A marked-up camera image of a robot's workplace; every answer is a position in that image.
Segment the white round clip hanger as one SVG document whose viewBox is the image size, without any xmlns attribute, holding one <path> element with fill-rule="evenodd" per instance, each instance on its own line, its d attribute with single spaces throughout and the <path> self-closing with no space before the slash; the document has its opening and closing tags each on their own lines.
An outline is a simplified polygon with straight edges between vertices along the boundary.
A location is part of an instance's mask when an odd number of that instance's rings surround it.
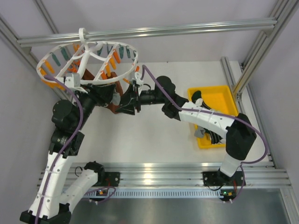
<svg viewBox="0 0 299 224">
<path fill-rule="evenodd" d="M 78 73 L 80 75 L 80 87 L 74 89 L 79 90 L 81 85 L 94 84 L 110 84 L 120 80 L 125 80 L 132 72 L 138 72 L 138 51 L 131 45 L 126 45 L 122 42 L 106 42 L 106 41 L 81 41 L 81 45 L 75 49 L 71 57 L 67 57 L 66 64 L 61 67 L 61 70 L 56 73 L 48 62 L 48 58 L 52 57 L 58 66 L 60 62 L 56 58 L 54 52 L 61 50 L 65 52 L 67 44 L 60 44 L 48 52 L 41 61 L 37 64 L 36 71 L 39 77 L 51 88 L 58 87 L 59 82 L 64 83 L 67 73 Z M 111 77 L 113 70 L 116 70 L 117 64 L 121 63 L 122 52 L 126 50 L 128 58 L 133 59 L 131 67 L 117 77 Z M 93 57 L 101 63 L 101 67 L 93 80 L 83 80 L 83 75 L 88 64 L 88 60 Z"/>
</svg>

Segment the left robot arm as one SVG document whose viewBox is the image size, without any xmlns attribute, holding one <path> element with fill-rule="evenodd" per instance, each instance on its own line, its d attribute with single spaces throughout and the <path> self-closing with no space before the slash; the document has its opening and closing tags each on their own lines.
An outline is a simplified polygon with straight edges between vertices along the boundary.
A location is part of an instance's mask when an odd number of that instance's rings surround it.
<svg viewBox="0 0 299 224">
<path fill-rule="evenodd" d="M 77 180 L 65 189 L 65 181 L 75 161 L 84 134 L 81 128 L 96 106 L 106 107 L 113 98 L 118 98 L 115 84 L 84 85 L 83 92 L 74 94 L 76 104 L 60 100 L 53 107 L 52 122 L 55 131 L 50 140 L 48 161 L 43 179 L 34 202 L 20 215 L 26 224 L 67 224 L 73 210 L 84 198 L 93 193 L 92 187 L 103 197 L 104 202 L 116 193 L 105 168 L 96 161 L 88 162 L 81 169 Z"/>
</svg>

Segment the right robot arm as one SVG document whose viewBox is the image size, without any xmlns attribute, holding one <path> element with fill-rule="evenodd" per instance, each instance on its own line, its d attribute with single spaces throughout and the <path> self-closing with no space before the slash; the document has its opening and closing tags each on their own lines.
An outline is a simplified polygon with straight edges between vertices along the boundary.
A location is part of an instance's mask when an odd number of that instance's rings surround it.
<svg viewBox="0 0 299 224">
<path fill-rule="evenodd" d="M 166 76 L 158 77 L 152 90 L 140 91 L 138 88 L 136 81 L 129 86 L 121 97 L 118 113 L 135 115 L 143 105 L 162 104 L 162 112 L 168 118 L 192 123 L 219 135 L 226 142 L 226 155 L 218 171 L 218 180 L 223 185 L 235 180 L 235 172 L 256 140 L 256 133 L 245 114 L 218 114 L 196 105 L 179 96 L 175 84 Z"/>
</svg>

